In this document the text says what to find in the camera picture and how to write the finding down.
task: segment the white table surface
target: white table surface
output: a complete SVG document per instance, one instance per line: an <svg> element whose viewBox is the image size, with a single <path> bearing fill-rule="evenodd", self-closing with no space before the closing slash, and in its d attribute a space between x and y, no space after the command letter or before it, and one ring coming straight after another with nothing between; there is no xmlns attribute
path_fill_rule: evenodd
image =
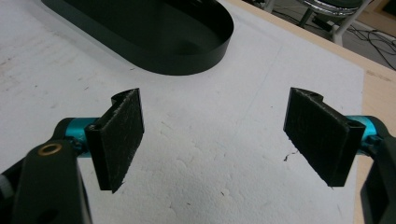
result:
<svg viewBox="0 0 396 224"><path fill-rule="evenodd" d="M41 2L0 0L0 170L68 117L100 117L140 88L146 132L124 184L100 191L79 159L94 223L352 223L356 167L329 188L283 132L290 87L361 112L357 65L227 2L224 59L187 77L145 71Z"/></svg>

